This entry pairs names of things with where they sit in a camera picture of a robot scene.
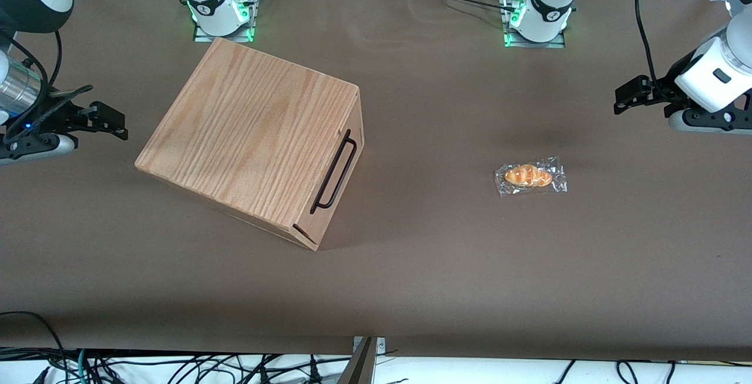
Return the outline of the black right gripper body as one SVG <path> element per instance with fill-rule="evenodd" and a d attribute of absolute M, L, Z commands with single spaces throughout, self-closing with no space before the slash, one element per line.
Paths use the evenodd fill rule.
<path fill-rule="evenodd" d="M 75 95 L 46 97 L 40 103 L 11 117 L 5 124 L 5 140 L 17 141 L 38 133 L 88 132 L 89 119 L 73 103 Z"/>

